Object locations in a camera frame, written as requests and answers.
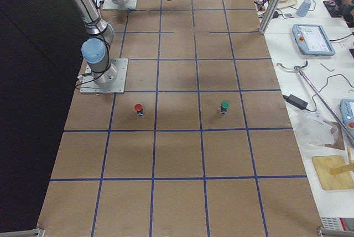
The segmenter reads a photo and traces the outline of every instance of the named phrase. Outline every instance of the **plastic bag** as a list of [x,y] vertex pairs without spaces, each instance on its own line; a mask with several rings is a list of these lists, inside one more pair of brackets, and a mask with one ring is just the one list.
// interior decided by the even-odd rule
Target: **plastic bag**
[[313,145],[333,145],[338,139],[338,127],[324,119],[319,112],[302,110],[298,113],[299,126],[296,138],[302,143]]

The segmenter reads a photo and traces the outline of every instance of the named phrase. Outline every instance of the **wooden block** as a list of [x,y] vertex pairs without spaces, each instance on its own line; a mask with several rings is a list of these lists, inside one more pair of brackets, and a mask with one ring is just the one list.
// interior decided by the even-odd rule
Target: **wooden block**
[[331,174],[332,169],[346,165],[342,156],[318,156],[313,157],[312,162],[323,190],[354,189],[354,180],[349,172]]

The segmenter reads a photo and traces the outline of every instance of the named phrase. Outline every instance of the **grid pattern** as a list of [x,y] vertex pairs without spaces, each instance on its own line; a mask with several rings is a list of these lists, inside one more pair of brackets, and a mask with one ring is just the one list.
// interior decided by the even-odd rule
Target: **grid pattern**
[[116,32],[111,56],[129,58],[126,92],[74,94],[39,226],[49,236],[315,236],[252,0],[138,0],[103,17]]

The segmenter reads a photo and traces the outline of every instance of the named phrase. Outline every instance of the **blue-framed tablet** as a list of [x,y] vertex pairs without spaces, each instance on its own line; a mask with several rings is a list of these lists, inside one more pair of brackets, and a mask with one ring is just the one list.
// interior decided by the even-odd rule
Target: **blue-framed tablet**
[[304,55],[333,56],[336,53],[322,25],[294,24],[293,34]]

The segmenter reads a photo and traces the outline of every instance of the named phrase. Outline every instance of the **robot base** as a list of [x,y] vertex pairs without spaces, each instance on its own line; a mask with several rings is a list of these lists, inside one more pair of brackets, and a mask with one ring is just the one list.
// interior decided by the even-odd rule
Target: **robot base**
[[[124,93],[124,88],[126,85],[127,70],[128,70],[128,59],[112,59],[112,65],[115,65],[118,75],[117,78],[106,85],[101,87],[92,81],[92,77],[84,77],[82,83],[91,81],[89,83],[83,84],[80,88],[80,93],[83,94],[98,94],[98,93]],[[85,73],[91,73],[90,67],[87,65]]]
[[129,0],[127,3],[119,5],[113,3],[111,0],[106,0],[102,6],[104,10],[136,10],[137,0]]

